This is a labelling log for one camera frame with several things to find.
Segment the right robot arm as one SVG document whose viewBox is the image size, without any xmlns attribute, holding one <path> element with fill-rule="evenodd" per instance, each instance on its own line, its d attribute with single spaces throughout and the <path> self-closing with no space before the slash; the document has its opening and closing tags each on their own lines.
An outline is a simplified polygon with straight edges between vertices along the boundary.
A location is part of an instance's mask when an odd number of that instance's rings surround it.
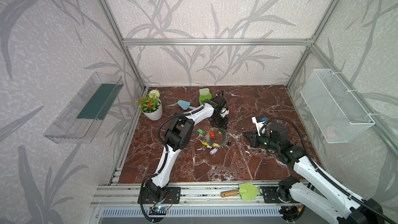
<svg viewBox="0 0 398 224">
<path fill-rule="evenodd" d="M 263 121 L 255 131 L 243 132 L 252 148 L 271 150 L 279 161 L 305 178 L 314 188 L 289 176 L 279 182 L 278 196 L 310 208 L 330 224 L 392 223 L 374 199 L 365 200 L 329 175 L 308 155 L 306 146 L 289 140 L 288 129 L 279 122 Z"/>
</svg>

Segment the large metal key ring plate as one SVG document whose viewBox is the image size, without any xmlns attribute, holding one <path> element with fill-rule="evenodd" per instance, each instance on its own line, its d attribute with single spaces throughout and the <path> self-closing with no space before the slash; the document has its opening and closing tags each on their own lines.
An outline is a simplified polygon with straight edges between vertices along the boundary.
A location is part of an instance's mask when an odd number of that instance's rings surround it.
<svg viewBox="0 0 398 224">
<path fill-rule="evenodd" d="M 210 131 L 213 131 L 215 137 L 210 137 Z M 205 142 L 211 143 L 218 143 L 221 148 L 227 146 L 227 132 L 225 129 L 212 127 L 208 131 L 205 132 Z"/>
</svg>

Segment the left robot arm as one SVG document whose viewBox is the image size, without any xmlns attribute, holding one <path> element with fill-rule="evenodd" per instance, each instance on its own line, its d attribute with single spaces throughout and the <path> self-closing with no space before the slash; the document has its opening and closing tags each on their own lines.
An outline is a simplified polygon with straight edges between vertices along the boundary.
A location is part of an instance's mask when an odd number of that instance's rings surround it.
<svg viewBox="0 0 398 224">
<path fill-rule="evenodd" d="M 221 90 L 213 98 L 205 99 L 201 106 L 175 114 L 162 122 L 157 135 L 163 145 L 163 153 L 156 172 L 143 179 L 140 193 L 148 193 L 156 203 L 164 200 L 175 161 L 191 140 L 194 126 L 209 119 L 211 126 L 226 130 L 228 113 L 227 100 Z"/>
</svg>

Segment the key with purple tag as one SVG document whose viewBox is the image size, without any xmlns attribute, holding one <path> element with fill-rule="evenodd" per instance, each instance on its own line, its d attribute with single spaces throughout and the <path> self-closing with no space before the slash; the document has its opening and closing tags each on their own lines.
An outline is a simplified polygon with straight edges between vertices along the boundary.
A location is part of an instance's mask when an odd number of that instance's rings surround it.
<svg viewBox="0 0 398 224">
<path fill-rule="evenodd" d="M 211 155 L 214 155 L 217 151 L 218 151 L 218 149 L 217 149 L 217 148 L 214 148 L 214 149 L 212 149 L 212 150 L 210 151 L 210 154 L 211 154 Z"/>
</svg>

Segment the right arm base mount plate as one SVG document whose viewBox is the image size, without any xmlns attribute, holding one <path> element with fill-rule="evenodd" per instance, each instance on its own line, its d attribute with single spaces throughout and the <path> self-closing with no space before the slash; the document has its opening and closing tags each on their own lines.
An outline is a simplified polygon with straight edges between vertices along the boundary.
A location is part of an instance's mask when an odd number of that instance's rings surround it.
<svg viewBox="0 0 398 224">
<path fill-rule="evenodd" d="M 278 187 L 271 187 L 271 186 L 261 186 L 259 187 L 259 193 L 263 197 L 264 203 L 266 204 L 277 204 L 281 203 L 278 197 Z"/>
</svg>

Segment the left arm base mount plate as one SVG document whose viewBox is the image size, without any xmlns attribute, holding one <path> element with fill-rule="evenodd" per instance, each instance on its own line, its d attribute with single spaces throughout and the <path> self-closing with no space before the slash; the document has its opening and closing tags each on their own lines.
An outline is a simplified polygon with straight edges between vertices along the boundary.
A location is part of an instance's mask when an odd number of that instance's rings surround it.
<svg viewBox="0 0 398 224">
<path fill-rule="evenodd" d="M 150 193 L 149 188 L 144 187 L 138 196 L 139 204 L 155 204 L 155 203 L 167 203 L 167 204 L 179 204 L 181 196 L 180 187 L 167 187 L 164 192 L 160 194 L 160 197 L 155 197 Z"/>
</svg>

